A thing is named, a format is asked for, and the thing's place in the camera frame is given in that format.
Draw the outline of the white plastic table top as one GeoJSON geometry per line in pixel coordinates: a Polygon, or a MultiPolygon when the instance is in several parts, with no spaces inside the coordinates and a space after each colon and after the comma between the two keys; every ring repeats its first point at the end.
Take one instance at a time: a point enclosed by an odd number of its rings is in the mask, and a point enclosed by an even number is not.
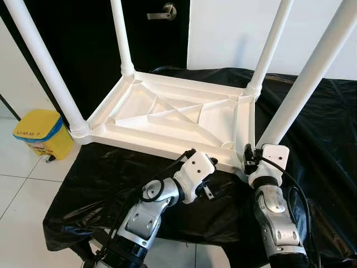
{"type": "Polygon", "coordinates": [[[135,72],[100,102],[89,130],[72,137],[168,159],[194,149],[216,158],[217,170],[243,176],[243,151],[255,143],[256,102],[242,88],[135,72]]]}

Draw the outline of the white plastic table leg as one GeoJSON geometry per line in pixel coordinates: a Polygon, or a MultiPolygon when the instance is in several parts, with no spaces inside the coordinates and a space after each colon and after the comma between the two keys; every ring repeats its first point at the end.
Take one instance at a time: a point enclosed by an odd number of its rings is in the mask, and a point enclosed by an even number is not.
{"type": "Polygon", "coordinates": [[[48,84],[61,111],[68,120],[70,133],[74,138],[84,138],[91,133],[91,128],[82,117],[64,80],[56,67],[51,54],[31,18],[23,0],[3,0],[8,12],[20,31],[23,41],[33,56],[39,71],[48,84]]]}
{"type": "Polygon", "coordinates": [[[357,0],[342,0],[293,87],[290,88],[265,132],[257,141],[258,148],[281,142],[332,62],[347,43],[356,23],[357,0]]]}
{"type": "Polygon", "coordinates": [[[114,20],[115,38],[117,38],[118,53],[120,55],[120,72],[123,76],[133,76],[135,68],[128,45],[126,23],[123,17],[122,0],[110,0],[110,8],[114,20]]]}
{"type": "Polygon", "coordinates": [[[294,1],[295,0],[281,0],[279,3],[275,18],[269,29],[268,37],[261,51],[260,58],[258,59],[257,67],[255,67],[252,79],[248,82],[247,87],[245,87],[242,96],[257,99],[260,95],[268,67],[276,52],[279,39],[282,36],[284,26],[286,25],[294,1]]]}

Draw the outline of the black plastic cover sheet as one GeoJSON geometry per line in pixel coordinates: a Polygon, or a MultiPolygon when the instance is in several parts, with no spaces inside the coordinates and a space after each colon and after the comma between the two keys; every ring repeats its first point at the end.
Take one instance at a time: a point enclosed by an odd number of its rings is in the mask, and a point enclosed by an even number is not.
{"type": "MultiPolygon", "coordinates": [[[[357,267],[356,99],[356,81],[322,80],[281,141],[290,150],[287,171],[310,204],[324,268],[357,267]]],[[[135,188],[168,174],[171,163],[116,146],[82,145],[42,220],[46,248],[58,252],[112,227],[135,188]]],[[[252,189],[232,173],[216,172],[213,179],[224,184],[222,196],[168,208],[158,236],[222,247],[233,267],[265,265],[252,189]]]]}

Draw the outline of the black door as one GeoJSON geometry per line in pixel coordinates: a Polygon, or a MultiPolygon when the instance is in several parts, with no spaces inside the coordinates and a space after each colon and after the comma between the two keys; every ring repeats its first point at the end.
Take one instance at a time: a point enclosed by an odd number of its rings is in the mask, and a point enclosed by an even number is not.
{"type": "MultiPolygon", "coordinates": [[[[117,34],[110,0],[23,0],[83,118],[88,118],[120,78],[117,34]]],[[[122,0],[136,71],[184,70],[192,0],[122,0]],[[173,3],[172,21],[148,20],[173,3]]],[[[0,110],[20,119],[33,109],[59,105],[0,0],[0,110]]]]}

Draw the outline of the yellow bin with blue band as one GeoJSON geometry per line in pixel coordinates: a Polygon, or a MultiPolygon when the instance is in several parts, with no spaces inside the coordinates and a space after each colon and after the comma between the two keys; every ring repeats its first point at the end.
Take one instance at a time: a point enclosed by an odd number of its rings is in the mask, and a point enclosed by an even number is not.
{"type": "Polygon", "coordinates": [[[74,147],[74,141],[62,116],[46,109],[34,109],[21,118],[13,136],[24,141],[38,155],[64,159],[74,147]]]}

